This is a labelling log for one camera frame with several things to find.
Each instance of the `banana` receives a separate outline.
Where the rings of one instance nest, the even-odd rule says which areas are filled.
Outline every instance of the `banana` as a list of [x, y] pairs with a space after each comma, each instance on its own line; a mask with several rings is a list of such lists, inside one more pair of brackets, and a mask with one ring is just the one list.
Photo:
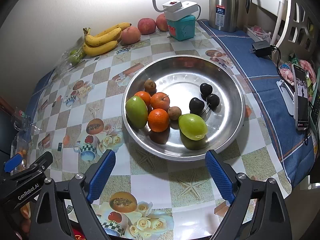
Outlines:
[[98, 46], [101, 46], [109, 41], [115, 40], [115, 38], [121, 32], [121, 28], [116, 28], [113, 31], [111, 31], [103, 36], [100, 36], [100, 37], [94, 37], [94, 36], [90, 35], [90, 31], [91, 31], [90, 28], [88, 28], [88, 31], [86, 31], [84, 29], [84, 36], [85, 36], [84, 40], [88, 45], [90, 45], [92, 47], [98, 47]]
[[119, 43], [121, 41], [121, 34], [122, 34], [122, 31], [118, 34], [118, 36], [114, 38], [114, 41], [118, 41]]
[[119, 23], [119, 24], [114, 25], [114, 26], [112, 26], [112, 27], [104, 30], [103, 32], [95, 35], [95, 37], [101, 37], [101, 36], [103, 36], [103, 35], [111, 32], [111, 31], [113, 31], [113, 30], [116, 29], [116, 28], [121, 28], [121, 30], [124, 30], [124, 29], [126, 29], [126, 28], [128, 28], [128, 27], [130, 27], [130, 26], [131, 26], [131, 23]]
[[98, 56], [114, 49], [117, 45], [118, 45], [117, 41], [109, 41], [99, 47], [91, 47], [90, 45], [84, 43], [82, 48], [87, 55]]

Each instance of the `screw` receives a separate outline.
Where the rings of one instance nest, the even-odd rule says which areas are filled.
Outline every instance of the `screw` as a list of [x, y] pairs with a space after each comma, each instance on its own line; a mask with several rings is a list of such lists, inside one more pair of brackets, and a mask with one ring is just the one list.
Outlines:
[[83, 173], [76, 174], [76, 179], [82, 179], [84, 177]]
[[239, 179], [245, 179], [246, 175], [242, 172], [238, 173], [238, 178]]
[[44, 183], [45, 183], [45, 184], [50, 184], [51, 181], [52, 181], [51, 178], [45, 178], [45, 179], [44, 179]]
[[269, 178], [269, 182], [271, 184], [276, 184], [277, 183], [277, 181], [274, 178]]

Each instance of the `green fruit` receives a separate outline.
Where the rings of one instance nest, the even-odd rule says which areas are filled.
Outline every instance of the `green fruit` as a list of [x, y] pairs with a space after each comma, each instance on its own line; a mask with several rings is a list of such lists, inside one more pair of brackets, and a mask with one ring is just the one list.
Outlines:
[[74, 49], [74, 50], [70, 51], [70, 54], [69, 54], [69, 55], [71, 56], [71, 55], [75, 54], [76, 52], [77, 52], [77, 50]]
[[81, 61], [81, 57], [79, 55], [73, 55], [70, 59], [70, 62], [73, 66], [79, 64]]
[[148, 109], [146, 103], [137, 96], [130, 98], [125, 104], [125, 111], [128, 119], [138, 129], [142, 129], [147, 124]]
[[181, 132], [194, 141], [201, 140], [208, 132], [204, 120], [196, 114], [183, 114], [178, 122]]

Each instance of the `smartphone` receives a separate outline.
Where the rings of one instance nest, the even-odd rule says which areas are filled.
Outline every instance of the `smartphone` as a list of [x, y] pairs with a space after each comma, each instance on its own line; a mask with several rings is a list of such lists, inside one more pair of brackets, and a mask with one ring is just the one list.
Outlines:
[[292, 74], [295, 88], [293, 117], [296, 120], [296, 129], [306, 130], [309, 128], [307, 77], [304, 69], [297, 65], [292, 65]]

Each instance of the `cherry stem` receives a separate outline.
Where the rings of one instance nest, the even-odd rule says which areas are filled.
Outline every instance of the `cherry stem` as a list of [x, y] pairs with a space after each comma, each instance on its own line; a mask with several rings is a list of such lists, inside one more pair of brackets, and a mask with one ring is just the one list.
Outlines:
[[207, 111], [208, 107], [209, 107], [209, 105], [208, 105], [207, 108], [203, 111], [203, 113], [201, 114], [201, 116], [205, 113], [205, 111]]

